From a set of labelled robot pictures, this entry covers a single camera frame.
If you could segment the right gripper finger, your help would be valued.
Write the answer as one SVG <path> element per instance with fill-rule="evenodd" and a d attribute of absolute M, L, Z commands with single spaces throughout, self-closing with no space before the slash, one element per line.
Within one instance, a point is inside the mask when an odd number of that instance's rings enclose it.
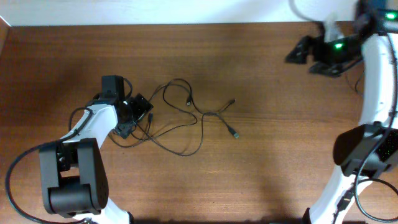
<path fill-rule="evenodd" d="M 343 66 L 342 64 L 329 65 L 323 62 L 317 62 L 309 68 L 309 72 L 315 75 L 337 78 L 343 73 Z"/>
<path fill-rule="evenodd" d="M 285 57 L 285 63 L 306 64 L 314 40 L 315 39 L 309 35 L 302 37 L 293 50 Z"/>

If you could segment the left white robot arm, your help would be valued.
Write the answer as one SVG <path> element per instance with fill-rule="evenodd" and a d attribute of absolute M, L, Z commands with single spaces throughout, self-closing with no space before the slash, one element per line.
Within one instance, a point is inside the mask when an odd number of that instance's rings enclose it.
<path fill-rule="evenodd" d="M 39 151 L 44 208 L 49 214 L 92 223 L 133 223 L 109 197 L 100 148 L 114 131 L 126 139 L 153 108 L 142 95 L 124 92 L 124 77 L 103 76 L 101 92 L 64 137 Z"/>

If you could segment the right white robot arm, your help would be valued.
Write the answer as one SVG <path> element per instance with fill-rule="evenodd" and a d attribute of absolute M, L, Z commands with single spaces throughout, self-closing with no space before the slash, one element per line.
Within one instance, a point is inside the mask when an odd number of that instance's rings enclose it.
<path fill-rule="evenodd" d="M 360 193 L 397 166 L 397 10 L 391 1 L 358 1 L 352 35 L 334 18 L 319 23 L 318 37 L 305 36 L 286 56 L 310 73 L 337 78 L 363 64 L 363 107 L 357 127 L 340 134 L 333 146 L 333 173 L 302 223 L 343 223 Z"/>

